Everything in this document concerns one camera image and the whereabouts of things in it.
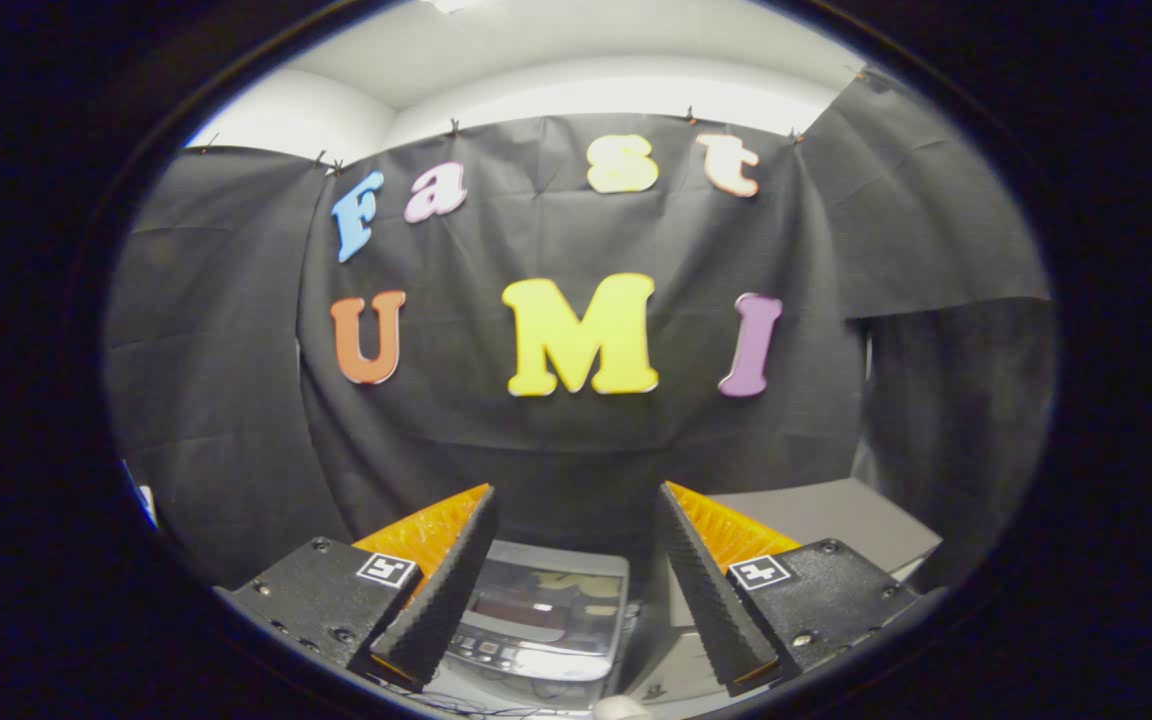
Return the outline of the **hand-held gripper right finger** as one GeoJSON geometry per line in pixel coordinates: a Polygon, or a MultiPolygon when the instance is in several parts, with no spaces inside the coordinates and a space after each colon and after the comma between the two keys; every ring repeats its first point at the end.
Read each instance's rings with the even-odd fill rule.
{"type": "Polygon", "coordinates": [[[859,480],[732,497],[666,482],[655,538],[717,684],[794,682],[882,637],[922,601],[940,537],[859,480]]]}

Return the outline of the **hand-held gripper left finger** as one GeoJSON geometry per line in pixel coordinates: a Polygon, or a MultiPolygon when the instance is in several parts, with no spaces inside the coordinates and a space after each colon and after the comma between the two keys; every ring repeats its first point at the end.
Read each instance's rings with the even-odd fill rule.
{"type": "Polygon", "coordinates": [[[465,614],[495,505],[485,483],[358,541],[314,537],[219,594],[302,655],[420,692],[465,614]]]}

